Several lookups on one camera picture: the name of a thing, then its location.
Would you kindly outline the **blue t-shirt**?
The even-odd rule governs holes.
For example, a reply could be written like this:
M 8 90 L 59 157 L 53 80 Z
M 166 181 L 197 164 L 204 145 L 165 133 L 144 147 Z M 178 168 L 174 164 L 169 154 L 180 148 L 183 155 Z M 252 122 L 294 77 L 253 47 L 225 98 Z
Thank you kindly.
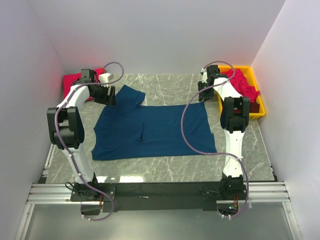
M 94 127 L 95 161 L 215 153 L 204 103 L 144 106 L 145 93 L 124 85 Z

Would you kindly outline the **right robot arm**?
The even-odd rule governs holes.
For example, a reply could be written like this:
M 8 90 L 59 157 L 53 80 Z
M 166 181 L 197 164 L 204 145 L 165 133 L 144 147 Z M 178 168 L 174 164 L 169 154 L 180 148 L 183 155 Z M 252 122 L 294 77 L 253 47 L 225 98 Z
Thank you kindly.
M 228 77 L 221 73 L 214 61 L 202 68 L 202 79 L 198 81 L 198 100 L 205 102 L 218 94 L 223 101 L 220 125 L 225 134 L 225 165 L 222 171 L 219 193 L 223 199 L 237 200 L 246 194 L 243 170 L 241 166 L 242 142 L 245 130 L 249 125 L 250 99 L 241 95 L 231 84 L 236 75 L 234 67 Z

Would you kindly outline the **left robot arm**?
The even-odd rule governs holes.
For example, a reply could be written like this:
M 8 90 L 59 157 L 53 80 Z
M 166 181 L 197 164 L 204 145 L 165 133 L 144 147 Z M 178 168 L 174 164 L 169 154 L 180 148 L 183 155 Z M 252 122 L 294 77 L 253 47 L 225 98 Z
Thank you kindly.
M 114 106 L 115 87 L 113 75 L 83 69 L 80 77 L 71 84 L 69 93 L 56 107 L 47 110 L 49 138 L 67 157 L 74 174 L 71 186 L 73 201 L 113 201 L 114 190 L 100 190 L 95 172 L 84 153 L 85 130 L 80 108 L 88 98 L 96 103 Z

